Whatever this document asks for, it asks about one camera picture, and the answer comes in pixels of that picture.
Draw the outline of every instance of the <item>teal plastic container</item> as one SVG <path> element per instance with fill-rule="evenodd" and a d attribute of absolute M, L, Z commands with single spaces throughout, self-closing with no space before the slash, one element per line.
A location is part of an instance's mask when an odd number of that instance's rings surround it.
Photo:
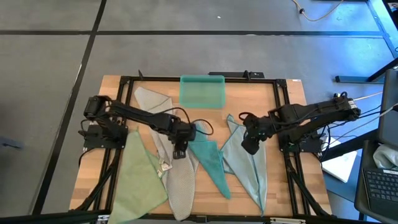
<path fill-rule="evenodd" d="M 225 106 L 224 76 L 182 75 L 180 104 L 185 108 L 223 108 Z"/>

